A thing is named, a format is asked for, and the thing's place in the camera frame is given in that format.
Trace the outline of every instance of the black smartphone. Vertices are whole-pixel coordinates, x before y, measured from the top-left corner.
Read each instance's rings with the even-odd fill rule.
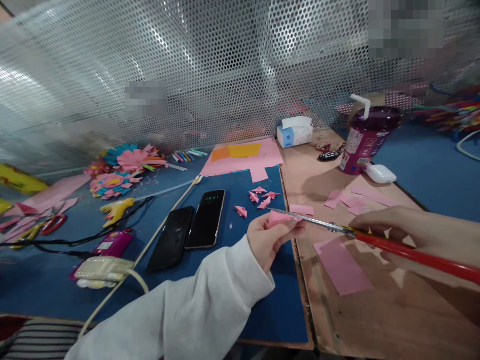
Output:
[[[168,215],[148,263],[148,271],[173,268],[180,263],[194,212],[194,207],[188,206],[174,210]]]
[[[225,190],[210,191],[203,194],[185,249],[202,249],[215,246],[224,200]]]

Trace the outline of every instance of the yellow object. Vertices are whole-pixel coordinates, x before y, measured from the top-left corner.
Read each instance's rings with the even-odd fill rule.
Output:
[[[258,156],[262,144],[245,144],[229,146],[231,158],[247,158],[250,156]]]
[[[118,220],[124,217],[125,211],[135,204],[135,199],[133,197],[129,197],[128,199],[113,202],[111,204],[102,206],[100,211],[102,213],[109,213],[105,220],[108,220],[104,228],[108,228],[110,225],[116,223]]]
[[[0,198],[0,214],[3,214],[4,212],[6,212],[7,210],[10,210],[13,207],[14,205],[10,201],[3,200]]]
[[[49,187],[46,182],[5,163],[0,164],[0,184],[27,195],[38,194]]]
[[[16,243],[19,243],[21,241],[24,241],[24,240],[29,240],[29,241],[32,241],[33,239],[35,239],[40,231],[40,229],[45,225],[46,221],[42,221],[41,223],[35,225],[34,227],[32,227],[31,229],[27,230],[17,241],[15,241]],[[10,246],[10,249],[14,249],[14,250],[18,250],[18,249],[21,249],[23,248],[23,246],[21,245],[14,245],[14,246]]]

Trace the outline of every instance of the wooden table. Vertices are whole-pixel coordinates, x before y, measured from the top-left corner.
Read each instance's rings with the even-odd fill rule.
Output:
[[[324,136],[342,139],[332,130]],[[395,184],[379,185],[366,176],[340,172],[340,159],[322,163],[309,145],[282,150],[281,172],[289,204],[310,205],[315,218],[347,225],[355,216],[343,204],[325,207],[332,190],[352,185],[375,187],[399,204],[419,206]],[[385,207],[369,201],[368,211]],[[396,268],[380,251],[346,238],[347,248],[362,267],[374,290],[339,296],[313,248],[332,233],[309,224],[297,239],[301,271],[314,327],[314,341],[321,351],[373,359],[479,359],[480,293],[451,288]]]

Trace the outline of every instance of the metal mesh panel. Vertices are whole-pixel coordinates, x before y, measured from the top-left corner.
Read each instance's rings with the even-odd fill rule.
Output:
[[[51,1],[1,28],[0,159],[34,174],[122,142],[164,151],[339,121],[351,93],[454,88],[480,54],[476,1],[445,0],[434,59],[368,57],[367,0]],[[167,84],[163,117],[127,117],[127,81]]]

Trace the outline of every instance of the white sleeve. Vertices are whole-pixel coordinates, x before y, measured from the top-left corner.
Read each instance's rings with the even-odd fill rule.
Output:
[[[245,235],[207,256],[195,276],[166,281],[100,323],[65,359],[223,359],[274,288]]]

